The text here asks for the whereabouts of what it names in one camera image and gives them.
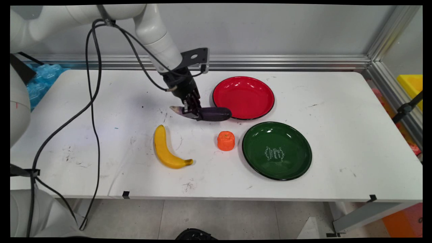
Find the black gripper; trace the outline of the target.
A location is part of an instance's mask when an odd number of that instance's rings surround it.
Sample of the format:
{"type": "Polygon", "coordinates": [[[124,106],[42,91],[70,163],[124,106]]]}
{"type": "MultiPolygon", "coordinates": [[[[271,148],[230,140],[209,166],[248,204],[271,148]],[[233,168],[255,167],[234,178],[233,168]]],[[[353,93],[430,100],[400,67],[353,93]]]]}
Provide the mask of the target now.
{"type": "Polygon", "coordinates": [[[194,120],[202,120],[200,94],[188,67],[176,68],[173,72],[163,73],[163,80],[168,88],[176,87],[172,94],[184,104],[182,115],[194,120]]]}

